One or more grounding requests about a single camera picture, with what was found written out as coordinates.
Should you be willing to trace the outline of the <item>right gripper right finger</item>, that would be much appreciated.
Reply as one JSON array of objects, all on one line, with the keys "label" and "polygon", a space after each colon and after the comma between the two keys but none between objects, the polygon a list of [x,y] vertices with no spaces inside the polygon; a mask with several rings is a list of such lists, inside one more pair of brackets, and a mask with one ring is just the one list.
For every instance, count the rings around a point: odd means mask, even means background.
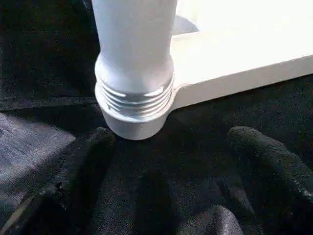
[{"label": "right gripper right finger", "polygon": [[247,197],[268,235],[313,233],[313,172],[286,146],[246,126],[227,133]]}]

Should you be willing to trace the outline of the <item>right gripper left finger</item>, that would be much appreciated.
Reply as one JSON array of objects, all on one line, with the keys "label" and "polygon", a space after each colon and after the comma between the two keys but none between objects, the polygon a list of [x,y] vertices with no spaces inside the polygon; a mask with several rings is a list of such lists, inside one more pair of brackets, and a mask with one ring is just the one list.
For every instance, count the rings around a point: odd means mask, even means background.
[{"label": "right gripper left finger", "polygon": [[37,189],[2,226],[2,235],[81,235],[89,222],[116,150],[112,131],[98,127],[59,154]]}]

